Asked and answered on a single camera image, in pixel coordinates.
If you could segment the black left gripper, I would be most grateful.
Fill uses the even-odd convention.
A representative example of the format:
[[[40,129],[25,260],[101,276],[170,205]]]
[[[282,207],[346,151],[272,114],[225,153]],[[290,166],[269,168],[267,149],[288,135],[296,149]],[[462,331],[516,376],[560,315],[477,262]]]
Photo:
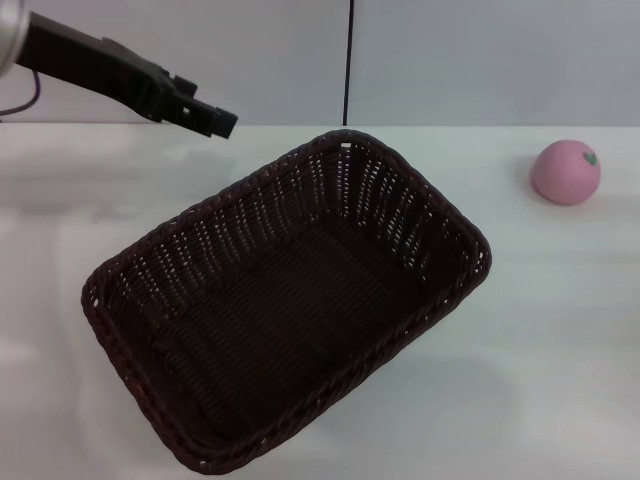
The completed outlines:
[[[17,64],[111,98],[154,122],[165,119],[170,102],[170,123],[206,137],[228,139],[238,122],[237,115],[194,99],[197,85],[190,80],[171,80],[162,67],[119,43],[37,13],[30,15]],[[171,99],[174,88],[182,95]]]

